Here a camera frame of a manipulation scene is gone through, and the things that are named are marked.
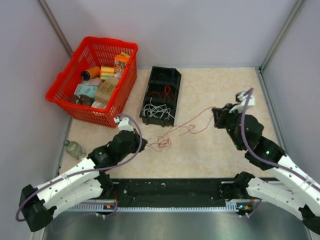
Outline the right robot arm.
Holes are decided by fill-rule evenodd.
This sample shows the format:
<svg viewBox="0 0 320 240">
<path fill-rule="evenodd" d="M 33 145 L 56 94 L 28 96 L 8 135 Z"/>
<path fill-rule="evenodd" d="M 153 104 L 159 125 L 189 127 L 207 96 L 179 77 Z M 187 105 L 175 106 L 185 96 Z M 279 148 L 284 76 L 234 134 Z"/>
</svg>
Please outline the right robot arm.
<svg viewBox="0 0 320 240">
<path fill-rule="evenodd" d="M 272 140 L 263 136 L 264 126 L 250 114 L 232 111 L 233 104 L 212 108 L 214 126 L 225 129 L 238 151 L 254 166 L 273 175 L 289 190 L 281 190 L 248 173 L 233 185 L 239 198 L 247 195 L 278 206 L 293 214 L 312 232 L 320 233 L 320 185 L 308 176 Z"/>
</svg>

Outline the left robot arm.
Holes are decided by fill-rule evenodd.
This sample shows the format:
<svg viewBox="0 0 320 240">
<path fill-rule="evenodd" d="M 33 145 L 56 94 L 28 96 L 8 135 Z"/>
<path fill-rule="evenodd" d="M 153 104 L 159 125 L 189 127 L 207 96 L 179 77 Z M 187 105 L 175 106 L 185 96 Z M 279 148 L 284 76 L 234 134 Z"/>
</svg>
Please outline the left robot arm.
<svg viewBox="0 0 320 240">
<path fill-rule="evenodd" d="M 122 130 L 106 145 L 95 148 L 73 168 L 56 178 L 21 190 L 20 214 L 31 232 L 37 232 L 65 210 L 89 199 L 109 198 L 113 183 L 106 174 L 128 155 L 136 156 L 148 141 L 136 129 Z"/>
</svg>

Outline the black three-compartment tray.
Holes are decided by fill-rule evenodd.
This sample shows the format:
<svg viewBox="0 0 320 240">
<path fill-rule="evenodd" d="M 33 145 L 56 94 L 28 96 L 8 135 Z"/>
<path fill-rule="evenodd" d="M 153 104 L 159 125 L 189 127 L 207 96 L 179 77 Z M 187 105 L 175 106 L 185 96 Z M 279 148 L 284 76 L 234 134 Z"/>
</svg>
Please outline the black three-compartment tray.
<svg viewBox="0 0 320 240">
<path fill-rule="evenodd" d="M 145 125 L 175 125 L 181 80 L 176 68 L 152 67 L 139 114 Z"/>
</svg>

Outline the white cup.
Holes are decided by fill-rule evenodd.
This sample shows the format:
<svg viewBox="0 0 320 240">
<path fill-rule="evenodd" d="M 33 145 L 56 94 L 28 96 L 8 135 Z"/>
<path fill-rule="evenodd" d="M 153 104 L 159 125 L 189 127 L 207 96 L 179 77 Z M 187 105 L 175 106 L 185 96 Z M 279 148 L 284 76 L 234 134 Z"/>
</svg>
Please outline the white cup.
<svg viewBox="0 0 320 240">
<path fill-rule="evenodd" d="M 91 107 L 99 110 L 104 110 L 107 107 L 107 105 L 98 101 L 94 101 Z"/>
</svg>

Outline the brown cardboard box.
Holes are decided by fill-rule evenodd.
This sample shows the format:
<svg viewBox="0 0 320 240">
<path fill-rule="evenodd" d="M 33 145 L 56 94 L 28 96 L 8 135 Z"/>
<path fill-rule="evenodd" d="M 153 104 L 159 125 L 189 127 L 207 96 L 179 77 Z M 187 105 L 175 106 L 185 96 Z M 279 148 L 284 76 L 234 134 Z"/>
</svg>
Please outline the brown cardboard box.
<svg viewBox="0 0 320 240">
<path fill-rule="evenodd" d="M 94 100 L 101 104 L 107 105 L 118 83 L 118 78 L 114 76 L 108 77 L 96 90 L 94 94 Z"/>
</svg>

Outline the dark brown round item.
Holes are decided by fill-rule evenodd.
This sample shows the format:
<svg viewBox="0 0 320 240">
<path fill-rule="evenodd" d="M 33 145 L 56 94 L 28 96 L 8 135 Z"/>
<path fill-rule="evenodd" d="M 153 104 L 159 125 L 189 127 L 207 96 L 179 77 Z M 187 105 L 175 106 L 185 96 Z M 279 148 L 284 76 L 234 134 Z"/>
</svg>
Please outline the dark brown round item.
<svg viewBox="0 0 320 240">
<path fill-rule="evenodd" d="M 82 95 L 74 95 L 69 102 L 76 105 L 91 107 L 94 100 L 89 96 L 82 94 Z"/>
</svg>

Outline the teal packet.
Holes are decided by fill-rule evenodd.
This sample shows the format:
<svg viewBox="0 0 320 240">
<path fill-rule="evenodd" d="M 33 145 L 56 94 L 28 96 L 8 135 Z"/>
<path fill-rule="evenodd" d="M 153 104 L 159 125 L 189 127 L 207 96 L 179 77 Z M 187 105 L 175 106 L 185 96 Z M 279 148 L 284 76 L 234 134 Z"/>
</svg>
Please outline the teal packet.
<svg viewBox="0 0 320 240">
<path fill-rule="evenodd" d="M 98 88 L 95 85 L 78 84 L 73 94 L 76 96 L 85 95 L 93 99 Z"/>
</svg>

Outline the pink packet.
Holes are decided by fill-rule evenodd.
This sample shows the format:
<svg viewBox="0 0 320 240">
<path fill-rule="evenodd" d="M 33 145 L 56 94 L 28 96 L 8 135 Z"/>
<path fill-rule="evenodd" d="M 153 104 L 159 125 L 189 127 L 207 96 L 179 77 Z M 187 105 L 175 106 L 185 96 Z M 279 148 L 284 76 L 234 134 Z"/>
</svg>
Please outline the pink packet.
<svg viewBox="0 0 320 240">
<path fill-rule="evenodd" d="M 99 87 L 104 81 L 101 80 L 100 78 L 92 78 L 90 80 L 87 81 L 83 81 L 82 84 L 84 85 L 89 85 L 89 86 L 95 86 L 95 87 Z"/>
</svg>

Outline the yellow green sponge pack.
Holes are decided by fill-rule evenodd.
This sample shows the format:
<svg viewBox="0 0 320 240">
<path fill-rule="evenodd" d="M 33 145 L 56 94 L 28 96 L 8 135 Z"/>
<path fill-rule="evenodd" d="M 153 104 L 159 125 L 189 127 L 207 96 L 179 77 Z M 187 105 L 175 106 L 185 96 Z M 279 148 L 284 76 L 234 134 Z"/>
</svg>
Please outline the yellow green sponge pack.
<svg viewBox="0 0 320 240">
<path fill-rule="evenodd" d="M 115 74 L 115 69 L 109 66 L 101 66 L 100 68 L 100 78 L 106 80 L 108 77 L 113 77 Z"/>
</svg>

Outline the orange bottle black cap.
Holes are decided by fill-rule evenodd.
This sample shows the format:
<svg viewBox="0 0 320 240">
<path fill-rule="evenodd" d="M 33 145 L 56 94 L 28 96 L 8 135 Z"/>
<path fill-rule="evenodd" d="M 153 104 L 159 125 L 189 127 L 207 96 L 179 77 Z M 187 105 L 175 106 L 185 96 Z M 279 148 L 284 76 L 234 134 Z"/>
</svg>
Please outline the orange bottle black cap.
<svg viewBox="0 0 320 240">
<path fill-rule="evenodd" d="M 91 79 L 99 77 L 100 71 L 101 71 L 101 68 L 99 66 L 94 66 L 82 71 L 80 76 L 83 81 L 89 81 Z"/>
</svg>

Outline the orange snack box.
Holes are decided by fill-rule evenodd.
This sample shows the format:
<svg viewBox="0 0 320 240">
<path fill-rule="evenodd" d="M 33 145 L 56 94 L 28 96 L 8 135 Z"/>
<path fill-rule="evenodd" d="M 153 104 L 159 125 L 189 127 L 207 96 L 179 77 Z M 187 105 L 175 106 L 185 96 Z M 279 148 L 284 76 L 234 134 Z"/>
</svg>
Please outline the orange snack box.
<svg viewBox="0 0 320 240">
<path fill-rule="evenodd" d="M 130 55 L 121 52 L 119 55 L 114 57 L 114 72 L 116 74 L 122 73 L 130 60 Z"/>
</svg>

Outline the red plastic basket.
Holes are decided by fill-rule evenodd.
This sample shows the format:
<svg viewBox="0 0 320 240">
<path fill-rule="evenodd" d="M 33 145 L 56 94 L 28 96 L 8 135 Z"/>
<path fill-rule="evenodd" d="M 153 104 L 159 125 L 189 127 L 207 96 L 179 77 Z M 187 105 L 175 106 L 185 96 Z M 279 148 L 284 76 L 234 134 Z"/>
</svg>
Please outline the red plastic basket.
<svg viewBox="0 0 320 240">
<path fill-rule="evenodd" d="M 60 72 L 45 95 L 47 101 L 57 104 L 76 120 L 115 128 L 114 118 L 122 113 L 137 79 L 138 45 L 133 42 L 106 37 L 87 36 L 73 52 L 72 58 Z M 112 96 L 104 109 L 71 102 L 78 84 L 82 82 L 81 72 L 95 66 L 114 65 L 114 57 L 120 53 L 130 56 Z"/>
</svg>

